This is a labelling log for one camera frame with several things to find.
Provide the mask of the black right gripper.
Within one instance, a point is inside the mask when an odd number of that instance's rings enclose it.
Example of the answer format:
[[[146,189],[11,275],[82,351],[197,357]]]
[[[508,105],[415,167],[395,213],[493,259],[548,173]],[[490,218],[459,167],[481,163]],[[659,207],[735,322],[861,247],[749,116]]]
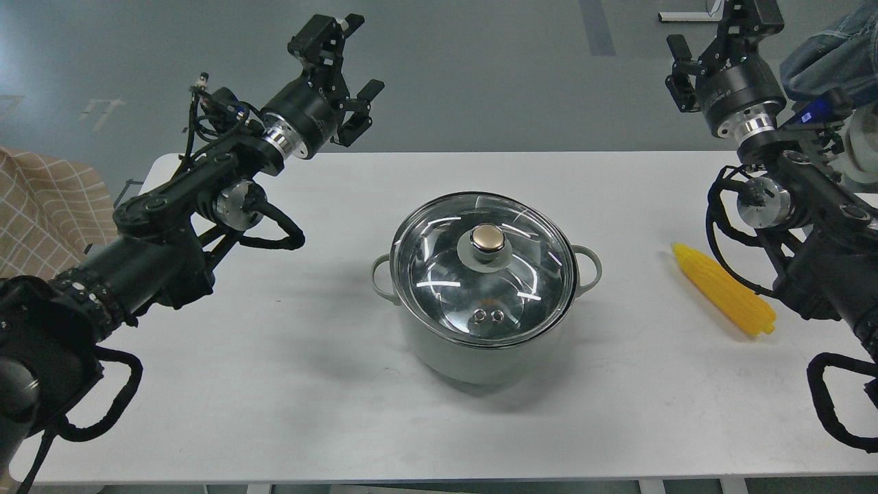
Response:
[[[784,30],[785,20],[777,1],[722,1],[721,6],[715,40],[700,65],[682,34],[668,35],[672,69],[665,86],[681,113],[702,111],[714,137],[749,139],[774,130],[786,106],[774,72],[758,51],[760,41]]]

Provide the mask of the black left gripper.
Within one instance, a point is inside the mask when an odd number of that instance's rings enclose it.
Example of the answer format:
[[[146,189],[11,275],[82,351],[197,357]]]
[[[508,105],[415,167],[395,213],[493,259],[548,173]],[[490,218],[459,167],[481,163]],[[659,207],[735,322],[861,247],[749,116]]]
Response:
[[[344,46],[364,23],[361,14],[316,14],[288,42],[302,71],[261,109],[261,140],[282,159],[311,159],[331,142],[349,148],[371,127],[371,103],[385,82],[372,79],[352,98],[342,74]]]

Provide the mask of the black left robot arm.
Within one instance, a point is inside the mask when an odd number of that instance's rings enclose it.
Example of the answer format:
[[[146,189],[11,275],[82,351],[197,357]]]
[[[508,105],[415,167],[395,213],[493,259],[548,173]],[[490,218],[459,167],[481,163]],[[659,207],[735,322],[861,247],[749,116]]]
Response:
[[[347,40],[364,24],[316,14],[287,44],[301,74],[255,108],[208,74],[189,87],[187,144],[169,181],[120,204],[118,238],[48,281],[2,281],[2,472],[26,438],[40,447],[16,492],[29,492],[56,438],[86,442],[116,425],[140,386],[138,357],[102,346],[154,304],[181,309],[213,293],[214,271],[238,245],[298,250],[305,234],[267,199],[258,173],[313,158],[326,143],[351,146],[370,128],[385,88],[349,93]]]

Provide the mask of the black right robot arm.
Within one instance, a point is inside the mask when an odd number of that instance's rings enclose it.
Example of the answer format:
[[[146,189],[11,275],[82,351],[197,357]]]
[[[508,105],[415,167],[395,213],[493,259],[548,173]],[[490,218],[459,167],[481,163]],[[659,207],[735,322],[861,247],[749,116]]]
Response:
[[[667,37],[665,78],[682,113],[702,113],[711,134],[733,139],[739,165],[718,173],[708,192],[706,232],[717,261],[759,295],[804,319],[844,321],[869,355],[863,362],[821,353],[807,378],[816,416],[847,447],[875,453],[876,438],[838,420],[826,368],[869,377],[876,401],[876,209],[843,187],[832,156],[852,152],[840,135],[854,104],[831,86],[783,123],[786,94],[759,42],[784,28],[774,1],[721,1],[715,40],[693,58],[685,37]]]

